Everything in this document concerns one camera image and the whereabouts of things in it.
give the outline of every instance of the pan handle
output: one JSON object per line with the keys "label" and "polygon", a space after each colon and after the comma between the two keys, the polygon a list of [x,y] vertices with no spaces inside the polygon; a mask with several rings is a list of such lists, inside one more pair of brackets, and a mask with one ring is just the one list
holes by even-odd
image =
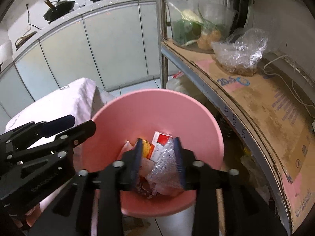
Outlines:
{"label": "pan handle", "polygon": [[58,0],[58,1],[51,1],[51,3],[55,2],[55,3],[59,3],[61,0]]}
{"label": "pan handle", "polygon": [[56,7],[49,1],[49,0],[44,0],[44,2],[47,4],[47,6],[49,8],[51,8],[52,10],[56,11]]}

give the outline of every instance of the yellow food package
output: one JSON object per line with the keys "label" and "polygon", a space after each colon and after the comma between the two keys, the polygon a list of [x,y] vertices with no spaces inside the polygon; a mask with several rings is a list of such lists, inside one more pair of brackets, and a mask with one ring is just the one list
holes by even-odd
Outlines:
{"label": "yellow food package", "polygon": [[150,159],[153,149],[154,145],[152,145],[149,141],[142,139],[142,157]]}

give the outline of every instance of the plastic container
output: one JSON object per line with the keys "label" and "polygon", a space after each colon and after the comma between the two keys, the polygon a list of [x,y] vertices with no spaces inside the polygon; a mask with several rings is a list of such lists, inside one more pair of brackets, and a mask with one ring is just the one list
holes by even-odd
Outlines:
{"label": "plastic container", "polygon": [[[116,160],[123,145],[135,144],[141,137],[152,140],[159,131],[179,136],[183,148],[192,150],[214,169],[223,161],[223,139],[212,114],[195,99],[172,90],[139,90],[119,97],[104,106],[94,117],[95,135],[83,143],[83,168],[99,171]],[[147,199],[135,192],[121,191],[121,209],[127,216],[159,217],[190,207],[195,191],[177,197]]]}
{"label": "plastic container", "polygon": [[167,5],[176,46],[213,53],[211,43],[229,36],[235,11],[224,5],[202,5],[196,0],[171,0]]}

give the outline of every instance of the white cable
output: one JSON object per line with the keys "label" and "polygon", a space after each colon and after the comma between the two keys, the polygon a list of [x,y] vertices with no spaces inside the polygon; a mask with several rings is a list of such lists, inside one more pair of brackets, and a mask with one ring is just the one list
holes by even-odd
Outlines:
{"label": "white cable", "polygon": [[305,103],[303,103],[302,99],[301,99],[300,96],[297,94],[296,90],[294,89],[293,80],[292,80],[292,89],[294,90],[294,92],[295,92],[296,95],[293,93],[293,91],[291,90],[291,88],[290,88],[289,85],[285,82],[285,80],[282,78],[281,75],[276,74],[276,73],[267,73],[267,72],[265,71],[265,68],[266,68],[267,65],[269,65],[269,64],[271,64],[271,63],[273,63],[273,62],[275,62],[275,61],[277,61],[278,59],[283,58],[283,57],[289,57],[289,58],[291,58],[289,55],[282,55],[282,56],[280,56],[280,57],[277,57],[276,59],[274,59],[274,60],[268,62],[267,64],[265,64],[265,66],[264,66],[264,68],[263,68],[264,73],[265,73],[266,75],[277,75],[277,76],[279,76],[279,77],[283,80],[283,82],[285,83],[285,85],[289,88],[289,90],[291,91],[291,93],[292,93],[292,95],[294,96],[294,98],[295,98],[300,104],[302,104],[302,105],[305,107],[305,109],[306,109],[306,111],[308,112],[308,114],[310,115],[310,117],[312,117],[313,119],[315,119],[315,116],[312,116],[311,113],[310,113],[310,111],[309,111],[308,108],[307,108],[307,106],[311,106],[311,107],[313,107],[313,108],[315,109],[315,106],[314,106],[314,105],[310,105],[310,104],[305,104]]}

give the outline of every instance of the pink bucket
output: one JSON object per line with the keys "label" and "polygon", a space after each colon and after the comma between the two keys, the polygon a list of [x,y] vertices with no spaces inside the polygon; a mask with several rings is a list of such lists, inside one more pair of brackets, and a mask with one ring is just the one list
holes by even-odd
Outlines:
{"label": "pink bucket", "polygon": [[[195,99],[171,90],[139,90],[104,106],[92,119],[95,135],[83,143],[83,168],[90,172],[104,169],[115,161],[123,147],[137,138],[151,141],[155,131],[178,136],[183,148],[197,159],[219,170],[223,161],[223,139],[213,115]],[[195,191],[177,197],[159,195],[146,199],[135,192],[121,191],[124,215],[143,218],[178,213],[190,207]]]}

